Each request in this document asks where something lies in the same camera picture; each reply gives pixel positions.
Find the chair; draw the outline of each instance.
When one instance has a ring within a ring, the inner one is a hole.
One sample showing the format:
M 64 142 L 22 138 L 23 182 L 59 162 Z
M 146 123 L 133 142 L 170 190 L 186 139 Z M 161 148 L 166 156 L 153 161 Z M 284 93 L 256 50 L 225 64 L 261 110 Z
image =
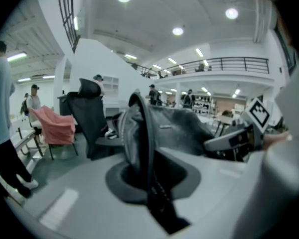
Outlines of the chair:
M 122 146 L 121 139 L 104 137 L 109 127 L 103 113 L 100 86 L 86 79 L 80 79 L 80 82 L 79 92 L 69 92 L 66 99 L 86 138 L 87 158 L 98 159 L 114 154 L 115 148 Z
M 54 158 L 50 146 L 51 144 L 72 144 L 74 151 L 78 156 L 78 152 L 74 145 L 75 126 L 73 116 L 58 115 L 47 106 L 43 106 L 37 110 L 31 109 L 30 112 L 33 113 L 41 123 L 42 133 L 45 142 L 49 145 L 52 160 L 54 160 Z

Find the light blue shirt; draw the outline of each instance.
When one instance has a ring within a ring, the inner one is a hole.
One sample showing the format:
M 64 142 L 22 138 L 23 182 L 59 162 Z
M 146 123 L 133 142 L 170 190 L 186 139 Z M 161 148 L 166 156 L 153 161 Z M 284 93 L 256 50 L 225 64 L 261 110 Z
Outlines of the light blue shirt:
M 0 57 L 0 144 L 10 139 L 9 98 L 14 90 L 11 67 L 5 57 Z

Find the white sneaker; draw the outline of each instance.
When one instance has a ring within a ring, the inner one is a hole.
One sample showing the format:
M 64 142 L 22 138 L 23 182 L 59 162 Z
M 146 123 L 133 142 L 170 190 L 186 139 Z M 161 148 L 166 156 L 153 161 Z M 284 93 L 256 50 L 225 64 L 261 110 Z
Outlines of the white sneaker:
M 39 183 L 33 179 L 31 182 L 24 182 L 23 185 L 28 189 L 35 189 L 37 186 L 39 186 Z

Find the black office chair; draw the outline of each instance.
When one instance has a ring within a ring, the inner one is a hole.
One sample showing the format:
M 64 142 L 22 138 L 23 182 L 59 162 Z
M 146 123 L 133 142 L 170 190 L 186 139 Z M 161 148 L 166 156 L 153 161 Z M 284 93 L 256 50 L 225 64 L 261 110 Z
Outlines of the black office chair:
M 79 92 L 69 92 L 66 99 L 86 138 L 86 155 L 94 160 L 114 154 L 120 150 L 121 140 L 105 138 L 109 127 L 103 113 L 101 88 L 93 81 L 80 79 L 80 82 Z

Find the man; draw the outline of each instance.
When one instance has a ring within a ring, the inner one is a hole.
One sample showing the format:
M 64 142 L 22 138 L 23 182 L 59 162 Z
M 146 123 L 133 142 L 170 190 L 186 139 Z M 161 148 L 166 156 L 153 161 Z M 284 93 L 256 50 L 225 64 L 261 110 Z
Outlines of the man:
M 24 113 L 24 115 L 26 115 L 26 116 L 29 116 L 29 109 L 26 106 L 26 100 L 28 99 L 28 97 L 29 97 L 29 94 L 25 93 L 25 95 L 24 95 L 24 101 L 21 104 L 21 110 L 20 110 L 20 114 Z
M 195 102 L 195 96 L 193 95 L 193 90 L 188 90 L 187 95 L 184 97 L 183 108 L 191 109 Z
M 28 107 L 29 111 L 31 109 L 37 110 L 37 109 L 41 108 L 40 98 L 37 95 L 38 89 L 40 89 L 40 88 L 36 84 L 33 84 L 31 86 L 31 95 L 26 100 L 26 106 Z M 37 120 L 37 118 L 33 113 L 30 112 L 29 120 L 30 120 L 30 124 L 31 124 L 31 123 L 35 122 Z M 35 138 L 36 138 L 37 142 L 40 143 L 40 135 L 42 134 L 42 129 L 35 127 L 35 126 L 33 127 L 33 129 L 35 130 Z
M 97 74 L 96 76 L 93 77 L 93 79 L 100 86 L 100 88 L 101 88 L 100 97 L 101 97 L 101 99 L 103 99 L 103 96 L 105 95 L 104 85 L 103 85 L 103 78 L 102 78 L 101 75 Z
M 10 140 L 10 105 L 9 98 L 14 92 L 11 78 L 11 67 L 5 58 L 6 44 L 0 41 L 0 176 L 11 187 L 28 198 L 30 189 L 38 186 L 37 181 L 32 179 Z M 21 176 L 25 183 L 21 183 L 16 175 Z
M 160 102 L 160 93 L 155 89 L 155 85 L 152 84 L 149 87 L 150 91 L 149 91 L 149 95 L 147 96 L 147 98 L 150 98 L 150 104 L 151 105 L 157 105 Z

